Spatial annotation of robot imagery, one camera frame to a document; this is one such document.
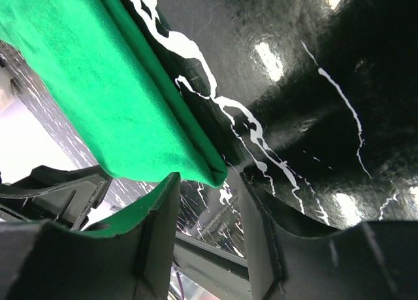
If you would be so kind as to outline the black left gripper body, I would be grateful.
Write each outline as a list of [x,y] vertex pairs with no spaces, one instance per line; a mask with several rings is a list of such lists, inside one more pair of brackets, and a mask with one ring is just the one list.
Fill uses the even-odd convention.
[[15,183],[1,183],[1,221],[51,220],[71,230],[82,229],[112,181],[99,165],[73,171],[41,165]]

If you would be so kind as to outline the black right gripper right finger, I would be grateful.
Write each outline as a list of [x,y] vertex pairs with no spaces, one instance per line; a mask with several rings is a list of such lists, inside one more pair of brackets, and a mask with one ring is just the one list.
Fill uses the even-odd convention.
[[417,222],[339,230],[242,177],[238,196],[254,299],[416,299]]

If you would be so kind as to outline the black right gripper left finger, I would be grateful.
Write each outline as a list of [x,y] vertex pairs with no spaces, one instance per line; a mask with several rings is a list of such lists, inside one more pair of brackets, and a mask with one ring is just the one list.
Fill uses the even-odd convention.
[[180,200],[171,173],[119,212],[71,231],[1,224],[2,299],[166,299]]

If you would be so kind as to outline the green t shirt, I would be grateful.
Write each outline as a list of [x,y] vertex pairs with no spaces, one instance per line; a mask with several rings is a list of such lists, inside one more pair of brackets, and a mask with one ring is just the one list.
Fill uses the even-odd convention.
[[213,187],[227,168],[125,8],[126,0],[1,0],[1,40],[40,76],[100,166]]

